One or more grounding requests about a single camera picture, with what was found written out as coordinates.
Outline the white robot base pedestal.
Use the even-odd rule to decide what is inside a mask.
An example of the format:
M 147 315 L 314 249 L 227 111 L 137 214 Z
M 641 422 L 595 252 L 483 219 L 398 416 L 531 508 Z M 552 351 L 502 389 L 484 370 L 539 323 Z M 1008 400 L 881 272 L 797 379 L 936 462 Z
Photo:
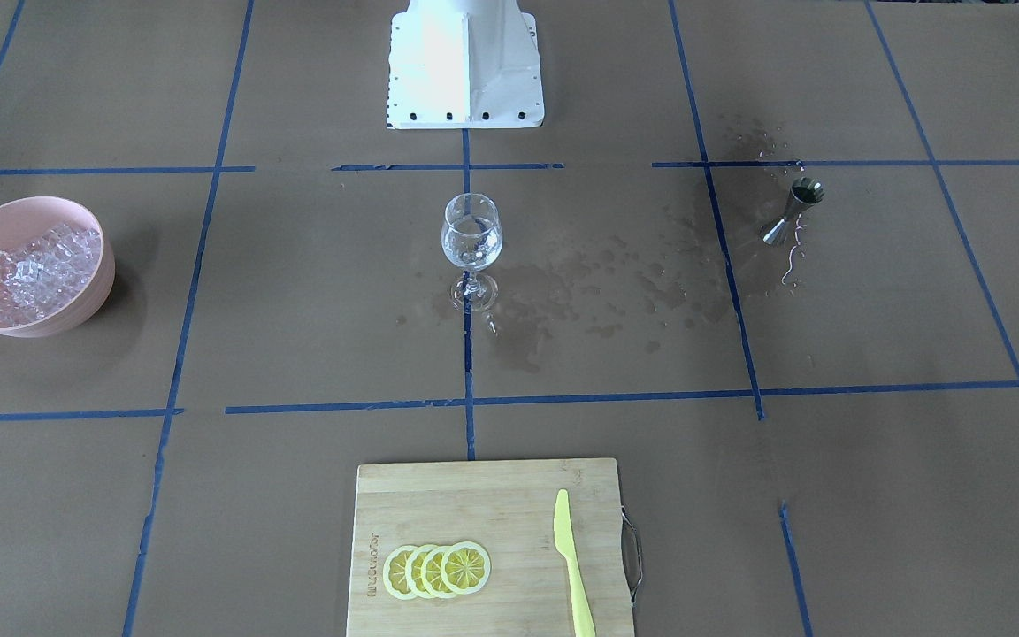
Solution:
M 411 1 L 389 36 L 388 128 L 543 125 L 537 20 L 517 1 Z

